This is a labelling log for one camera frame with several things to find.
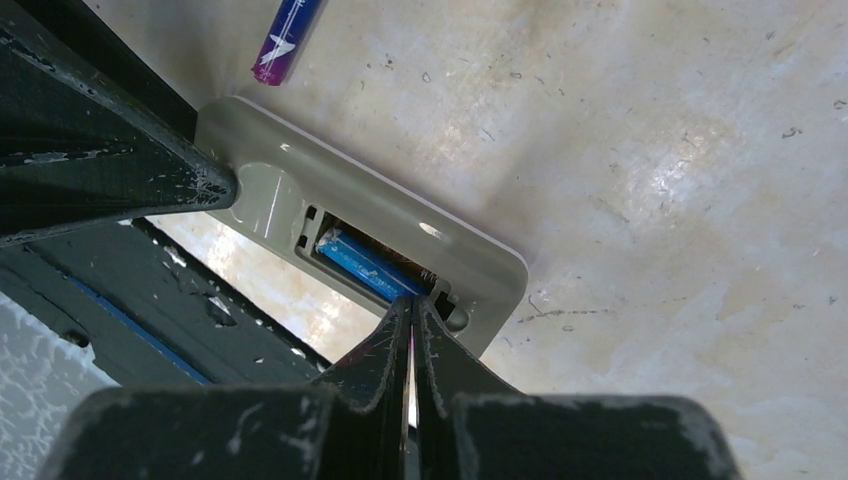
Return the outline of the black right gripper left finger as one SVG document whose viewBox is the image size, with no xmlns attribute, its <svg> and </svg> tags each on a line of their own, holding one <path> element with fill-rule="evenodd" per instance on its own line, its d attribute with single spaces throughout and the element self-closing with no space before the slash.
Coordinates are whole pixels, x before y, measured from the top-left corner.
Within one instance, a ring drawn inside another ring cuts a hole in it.
<svg viewBox="0 0 848 480">
<path fill-rule="evenodd" d="M 400 479 L 413 299 L 314 380 L 115 387 L 75 408 L 42 479 Z"/>
</svg>

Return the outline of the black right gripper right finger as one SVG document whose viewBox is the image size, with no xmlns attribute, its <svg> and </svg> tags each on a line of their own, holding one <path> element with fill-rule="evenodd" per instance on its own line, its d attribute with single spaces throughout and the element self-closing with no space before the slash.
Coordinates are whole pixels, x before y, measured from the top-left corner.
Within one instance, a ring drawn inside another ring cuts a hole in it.
<svg viewBox="0 0 848 480">
<path fill-rule="evenodd" d="M 718 422 L 660 395 L 531 395 L 502 380 L 417 298 L 411 330 L 426 479 L 737 479 Z"/>
</svg>

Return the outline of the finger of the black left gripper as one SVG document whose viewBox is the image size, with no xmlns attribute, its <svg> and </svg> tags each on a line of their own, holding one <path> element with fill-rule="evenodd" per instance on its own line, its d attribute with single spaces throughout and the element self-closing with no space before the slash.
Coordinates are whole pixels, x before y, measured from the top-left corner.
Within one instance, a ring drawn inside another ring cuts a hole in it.
<svg viewBox="0 0 848 480">
<path fill-rule="evenodd" d="M 82 1 L 1 5 L 1 243 L 230 207 L 197 111 Z"/>
</svg>

